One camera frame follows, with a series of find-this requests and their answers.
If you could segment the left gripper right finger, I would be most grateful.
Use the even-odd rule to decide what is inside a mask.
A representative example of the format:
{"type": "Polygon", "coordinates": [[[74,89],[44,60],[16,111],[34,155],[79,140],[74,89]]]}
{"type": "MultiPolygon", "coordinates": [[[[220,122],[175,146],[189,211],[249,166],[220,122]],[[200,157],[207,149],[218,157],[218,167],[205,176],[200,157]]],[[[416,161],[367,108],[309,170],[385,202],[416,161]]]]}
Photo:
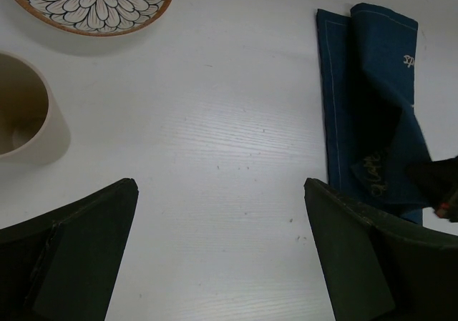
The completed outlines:
{"type": "Polygon", "coordinates": [[[304,185],[336,320],[456,320],[457,236],[304,185]]]}

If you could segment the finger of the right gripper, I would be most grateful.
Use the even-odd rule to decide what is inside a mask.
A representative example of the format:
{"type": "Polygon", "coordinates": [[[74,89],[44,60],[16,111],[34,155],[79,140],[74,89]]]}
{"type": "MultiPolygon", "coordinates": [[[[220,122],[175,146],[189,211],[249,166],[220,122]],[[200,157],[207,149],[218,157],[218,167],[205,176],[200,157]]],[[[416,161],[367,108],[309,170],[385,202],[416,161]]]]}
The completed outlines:
{"type": "Polygon", "coordinates": [[[438,218],[457,223],[457,157],[409,164],[406,175],[438,218]]]}

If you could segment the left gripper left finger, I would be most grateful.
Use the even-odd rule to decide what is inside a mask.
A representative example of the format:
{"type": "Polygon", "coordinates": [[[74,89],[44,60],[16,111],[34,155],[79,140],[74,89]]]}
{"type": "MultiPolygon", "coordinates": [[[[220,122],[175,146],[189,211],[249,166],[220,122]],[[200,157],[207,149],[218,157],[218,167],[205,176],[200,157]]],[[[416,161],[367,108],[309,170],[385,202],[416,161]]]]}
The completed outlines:
{"type": "Polygon", "coordinates": [[[104,320],[137,200],[124,178],[1,229],[1,319],[104,320]]]}

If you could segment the blue whale cloth napkin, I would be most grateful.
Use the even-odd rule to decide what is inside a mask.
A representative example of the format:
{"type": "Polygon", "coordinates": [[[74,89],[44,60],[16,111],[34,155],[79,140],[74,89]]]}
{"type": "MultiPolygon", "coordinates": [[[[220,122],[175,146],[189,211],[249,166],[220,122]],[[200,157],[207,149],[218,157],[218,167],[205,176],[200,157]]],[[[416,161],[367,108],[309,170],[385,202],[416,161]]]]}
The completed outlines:
{"type": "Polygon", "coordinates": [[[405,172],[430,160],[414,111],[418,22],[360,3],[318,10],[316,28],[328,184],[421,224],[427,201],[405,172]]]}

